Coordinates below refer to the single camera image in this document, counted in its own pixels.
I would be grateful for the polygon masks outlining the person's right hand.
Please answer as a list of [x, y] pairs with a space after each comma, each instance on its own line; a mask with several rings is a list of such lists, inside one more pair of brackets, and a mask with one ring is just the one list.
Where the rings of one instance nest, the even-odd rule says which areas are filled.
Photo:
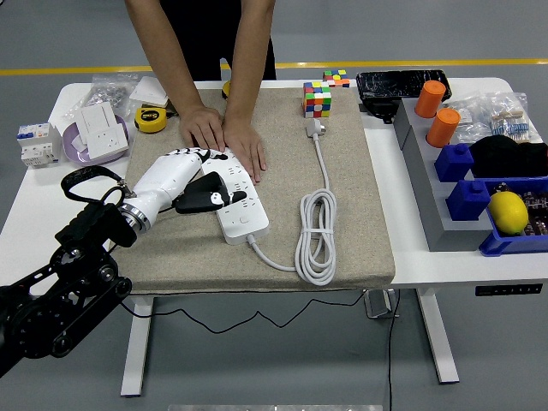
[[225, 150], [222, 119], [217, 110], [194, 104], [181, 110], [179, 117], [179, 131], [186, 146]]

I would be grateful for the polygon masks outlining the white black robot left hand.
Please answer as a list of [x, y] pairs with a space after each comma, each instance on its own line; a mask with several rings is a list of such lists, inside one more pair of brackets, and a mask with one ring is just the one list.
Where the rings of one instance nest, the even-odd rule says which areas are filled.
[[247, 194], [230, 192], [217, 172], [194, 178], [205, 161], [227, 158], [221, 152], [199, 148], [164, 154], [134, 186], [134, 196], [124, 200], [121, 213], [146, 227], [172, 206], [180, 214], [193, 214], [216, 211], [244, 200]]

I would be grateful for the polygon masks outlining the person's left hand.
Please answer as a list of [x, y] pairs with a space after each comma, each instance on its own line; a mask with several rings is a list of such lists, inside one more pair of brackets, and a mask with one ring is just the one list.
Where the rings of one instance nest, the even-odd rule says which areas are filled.
[[265, 150], [251, 121], [226, 116], [223, 120], [223, 137], [226, 146], [235, 154], [252, 182], [261, 182], [262, 173], [266, 171]]

